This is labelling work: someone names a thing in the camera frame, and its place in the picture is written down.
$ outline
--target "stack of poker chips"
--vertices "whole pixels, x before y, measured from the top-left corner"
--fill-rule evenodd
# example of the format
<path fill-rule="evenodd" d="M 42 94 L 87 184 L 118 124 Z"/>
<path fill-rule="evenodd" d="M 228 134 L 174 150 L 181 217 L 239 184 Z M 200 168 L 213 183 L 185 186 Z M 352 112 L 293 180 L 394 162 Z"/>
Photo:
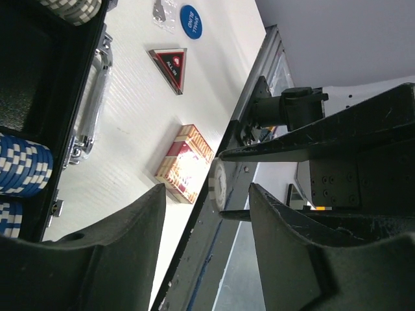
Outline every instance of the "stack of poker chips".
<path fill-rule="evenodd" d="M 45 188 L 52 169 L 46 146 L 0 133 L 0 195 L 30 198 Z"/>
<path fill-rule="evenodd" d="M 80 26 L 96 16 L 102 0 L 38 0 L 60 18 Z"/>
<path fill-rule="evenodd" d="M 18 202 L 0 200 L 0 234 L 7 238 L 18 238 L 23 209 Z"/>

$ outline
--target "white table surface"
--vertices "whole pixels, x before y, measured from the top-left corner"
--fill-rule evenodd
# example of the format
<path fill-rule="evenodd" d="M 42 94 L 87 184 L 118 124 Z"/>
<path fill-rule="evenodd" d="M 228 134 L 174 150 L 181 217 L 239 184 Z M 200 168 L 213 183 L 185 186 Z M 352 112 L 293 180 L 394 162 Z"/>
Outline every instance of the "white table surface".
<path fill-rule="evenodd" d="M 265 30 L 254 0 L 193 0 L 203 35 L 191 40 L 176 21 L 171 34 L 152 22 L 153 0 L 122 0 L 106 18 L 113 37 L 111 88 L 91 157 L 62 173 L 60 218 L 45 240 L 91 225 L 153 187 L 153 175 L 178 129 L 195 124 L 217 150 L 246 82 Z M 178 9 L 183 4 L 178 1 Z M 147 54 L 187 47 L 184 94 L 176 96 Z M 204 176 L 200 178 L 202 186 Z M 167 198 L 167 211 L 151 303 L 193 206 Z"/>

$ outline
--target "screw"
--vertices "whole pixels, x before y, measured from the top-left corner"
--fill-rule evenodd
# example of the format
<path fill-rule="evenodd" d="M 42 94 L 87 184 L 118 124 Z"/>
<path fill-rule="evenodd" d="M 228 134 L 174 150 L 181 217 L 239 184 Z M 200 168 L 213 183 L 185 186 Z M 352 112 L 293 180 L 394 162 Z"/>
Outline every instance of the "screw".
<path fill-rule="evenodd" d="M 353 205 L 356 205 L 356 203 L 357 203 L 356 196 L 351 195 L 351 196 L 349 197 L 349 202 L 350 202 L 351 204 L 353 204 Z"/>

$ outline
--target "metal frame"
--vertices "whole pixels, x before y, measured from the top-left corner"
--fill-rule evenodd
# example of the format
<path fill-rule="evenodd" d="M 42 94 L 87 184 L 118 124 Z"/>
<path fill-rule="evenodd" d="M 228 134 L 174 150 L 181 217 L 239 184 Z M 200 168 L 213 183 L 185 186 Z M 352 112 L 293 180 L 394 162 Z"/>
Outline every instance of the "metal frame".
<path fill-rule="evenodd" d="M 270 79 L 276 70 L 279 49 L 281 38 L 273 26 L 267 29 L 218 153 L 238 146 L 235 134 L 241 115 L 258 78 Z M 226 163 L 227 210 L 244 208 L 256 166 Z M 151 310 L 211 310 L 238 226 L 238 222 L 223 222 L 212 208 L 206 179 Z"/>

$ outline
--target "black case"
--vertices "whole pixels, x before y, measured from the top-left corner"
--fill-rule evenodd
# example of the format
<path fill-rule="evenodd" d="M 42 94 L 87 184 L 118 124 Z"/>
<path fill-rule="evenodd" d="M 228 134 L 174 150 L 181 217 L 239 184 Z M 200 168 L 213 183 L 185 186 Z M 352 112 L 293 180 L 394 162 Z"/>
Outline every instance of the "black case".
<path fill-rule="evenodd" d="M 108 2 L 75 27 L 35 0 L 0 0 L 0 132 L 44 144 L 54 158 L 46 188 L 12 198 L 23 204 L 24 240 L 43 238 Z"/>

